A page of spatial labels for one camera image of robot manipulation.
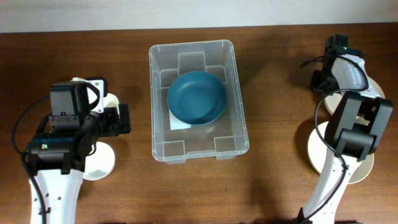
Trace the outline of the cream plastic cup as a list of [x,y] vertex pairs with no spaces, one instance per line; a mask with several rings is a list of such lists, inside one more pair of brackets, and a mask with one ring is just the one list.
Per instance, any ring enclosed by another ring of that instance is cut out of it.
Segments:
[[119,107],[119,100],[116,95],[112,93],[108,93],[104,98],[103,98],[103,107],[104,108],[112,108],[115,107],[118,109]]

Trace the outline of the dark blue plate bowl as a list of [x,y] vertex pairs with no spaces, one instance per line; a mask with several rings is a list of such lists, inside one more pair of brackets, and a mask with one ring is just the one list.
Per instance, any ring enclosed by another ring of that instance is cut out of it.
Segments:
[[179,76],[169,87],[167,105],[184,123],[200,126],[212,123],[228,102],[226,87],[211,73],[192,71]]

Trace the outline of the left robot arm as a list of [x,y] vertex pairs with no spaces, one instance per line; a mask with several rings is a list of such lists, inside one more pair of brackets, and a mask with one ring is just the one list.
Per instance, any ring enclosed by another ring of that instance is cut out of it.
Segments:
[[74,223],[86,158],[99,138],[131,132],[126,104],[106,108],[103,77],[54,83],[51,112],[21,155],[32,195],[31,223]]

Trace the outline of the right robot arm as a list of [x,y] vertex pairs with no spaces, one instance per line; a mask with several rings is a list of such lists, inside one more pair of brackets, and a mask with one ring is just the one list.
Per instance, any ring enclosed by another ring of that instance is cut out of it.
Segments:
[[317,132],[326,147],[320,178],[295,223],[334,223],[335,213],[349,178],[381,142],[393,110],[393,102],[382,98],[369,82],[362,51],[348,47],[348,37],[332,35],[324,53],[301,64],[322,63],[315,70],[310,89],[324,99],[340,94],[336,110],[325,132]]

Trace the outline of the beige large bowl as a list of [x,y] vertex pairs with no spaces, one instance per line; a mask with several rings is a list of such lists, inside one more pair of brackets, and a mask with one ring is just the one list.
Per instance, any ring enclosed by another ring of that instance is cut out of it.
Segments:
[[[376,93],[381,97],[385,98],[384,92],[382,91],[381,87],[371,78],[369,77],[369,83],[373,87],[373,89],[376,91]],[[339,93],[335,93],[332,96],[328,96],[325,100],[325,106],[326,109],[330,114],[333,114],[339,104],[339,102],[342,99],[342,95]]]

